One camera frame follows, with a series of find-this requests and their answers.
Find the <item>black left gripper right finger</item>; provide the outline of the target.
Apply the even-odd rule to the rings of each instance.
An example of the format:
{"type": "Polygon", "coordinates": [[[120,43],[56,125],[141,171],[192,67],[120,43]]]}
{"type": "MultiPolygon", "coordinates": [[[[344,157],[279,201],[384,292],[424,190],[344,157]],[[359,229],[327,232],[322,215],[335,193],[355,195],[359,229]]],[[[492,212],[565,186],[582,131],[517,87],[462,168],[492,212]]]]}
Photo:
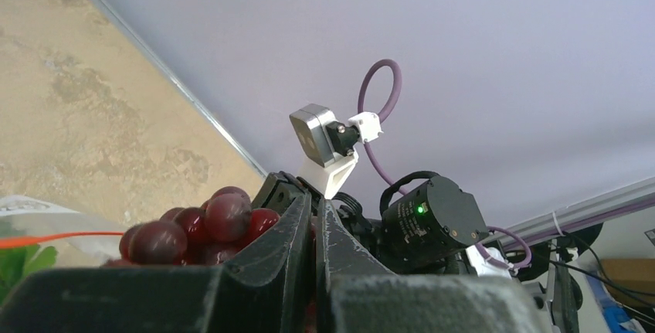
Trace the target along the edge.
{"type": "Polygon", "coordinates": [[[317,216],[319,332],[548,332],[517,282],[398,275],[377,261],[323,199],[317,216]]]}

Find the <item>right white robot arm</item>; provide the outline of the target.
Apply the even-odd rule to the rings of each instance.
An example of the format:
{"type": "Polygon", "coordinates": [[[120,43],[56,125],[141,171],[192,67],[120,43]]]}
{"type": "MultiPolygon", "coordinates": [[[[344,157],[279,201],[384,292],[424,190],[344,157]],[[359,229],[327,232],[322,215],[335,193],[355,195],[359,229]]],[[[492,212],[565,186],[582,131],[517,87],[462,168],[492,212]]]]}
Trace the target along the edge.
{"type": "Polygon", "coordinates": [[[354,196],[322,192],[308,178],[267,176],[253,206],[286,212],[295,199],[317,217],[317,265],[326,277],[439,274],[510,278],[515,265],[497,245],[476,199],[431,171],[413,172],[381,194],[380,219],[368,219],[354,196]]]}

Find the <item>dark red grapes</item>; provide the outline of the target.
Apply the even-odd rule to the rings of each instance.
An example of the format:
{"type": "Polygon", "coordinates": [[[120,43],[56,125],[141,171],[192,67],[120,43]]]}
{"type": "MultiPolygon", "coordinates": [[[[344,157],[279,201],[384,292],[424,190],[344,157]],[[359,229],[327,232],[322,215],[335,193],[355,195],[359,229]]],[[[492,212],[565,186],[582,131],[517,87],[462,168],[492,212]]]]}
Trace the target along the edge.
{"type": "Polygon", "coordinates": [[[199,207],[169,209],[120,238],[120,257],[105,267],[218,265],[231,260],[280,220],[272,209],[254,208],[248,194],[227,186],[199,207]]]}

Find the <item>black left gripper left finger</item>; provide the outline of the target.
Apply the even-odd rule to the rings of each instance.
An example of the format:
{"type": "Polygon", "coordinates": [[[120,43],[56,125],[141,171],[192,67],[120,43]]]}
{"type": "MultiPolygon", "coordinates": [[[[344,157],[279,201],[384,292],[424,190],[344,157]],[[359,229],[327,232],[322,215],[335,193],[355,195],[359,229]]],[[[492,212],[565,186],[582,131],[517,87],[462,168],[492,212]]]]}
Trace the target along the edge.
{"type": "Polygon", "coordinates": [[[302,332],[312,289],[310,213],[296,201],[213,267],[85,267],[27,277],[3,332],[302,332]]]}

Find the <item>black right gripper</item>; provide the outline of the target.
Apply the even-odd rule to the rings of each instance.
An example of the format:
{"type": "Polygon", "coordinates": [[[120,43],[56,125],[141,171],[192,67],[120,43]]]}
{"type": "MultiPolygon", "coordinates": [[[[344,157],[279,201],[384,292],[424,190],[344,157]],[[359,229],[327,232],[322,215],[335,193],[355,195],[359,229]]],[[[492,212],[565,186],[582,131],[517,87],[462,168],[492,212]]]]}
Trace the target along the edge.
{"type": "Polygon", "coordinates": [[[389,268],[380,263],[351,233],[338,207],[304,179],[287,172],[268,174],[252,200],[253,207],[273,209],[284,214],[292,204],[300,204],[315,216],[315,264],[319,276],[387,275],[389,268]]]}

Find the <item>clear orange zip bag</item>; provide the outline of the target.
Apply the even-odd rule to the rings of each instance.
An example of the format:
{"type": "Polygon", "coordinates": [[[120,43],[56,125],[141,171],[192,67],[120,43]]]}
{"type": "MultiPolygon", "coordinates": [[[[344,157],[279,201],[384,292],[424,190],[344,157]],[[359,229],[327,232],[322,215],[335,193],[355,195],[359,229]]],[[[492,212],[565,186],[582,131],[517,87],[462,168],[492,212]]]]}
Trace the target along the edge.
{"type": "Polygon", "coordinates": [[[24,253],[29,267],[92,267],[116,259],[126,229],[103,217],[27,196],[1,198],[1,254],[24,253]]]}

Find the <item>green leafy vegetable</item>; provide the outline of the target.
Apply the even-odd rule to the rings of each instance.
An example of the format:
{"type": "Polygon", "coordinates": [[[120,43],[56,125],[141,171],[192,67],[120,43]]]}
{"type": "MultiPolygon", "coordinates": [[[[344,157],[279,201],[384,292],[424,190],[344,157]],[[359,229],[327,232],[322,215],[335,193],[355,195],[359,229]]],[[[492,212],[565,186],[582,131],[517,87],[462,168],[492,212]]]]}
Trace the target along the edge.
{"type": "Polygon", "coordinates": [[[55,235],[36,238],[35,243],[1,248],[1,304],[27,276],[55,266],[57,249],[41,245],[56,240],[55,235]]]}

